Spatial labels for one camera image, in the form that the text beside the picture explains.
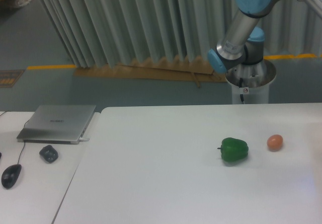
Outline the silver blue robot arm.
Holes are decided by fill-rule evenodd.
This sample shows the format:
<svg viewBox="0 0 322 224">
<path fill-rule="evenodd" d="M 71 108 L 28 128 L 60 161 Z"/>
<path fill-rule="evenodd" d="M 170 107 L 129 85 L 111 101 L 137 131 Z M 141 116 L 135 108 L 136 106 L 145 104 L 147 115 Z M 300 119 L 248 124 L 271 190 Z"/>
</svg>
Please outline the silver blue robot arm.
<svg viewBox="0 0 322 224">
<path fill-rule="evenodd" d="M 208 51 L 208 61 L 215 72 L 240 88 L 257 88 L 276 77 L 274 65 L 264 60 L 264 31 L 258 21 L 268 15 L 280 0 L 235 0 L 238 11 L 223 39 Z M 305 2 L 321 16 L 321 0 Z"/>
</svg>

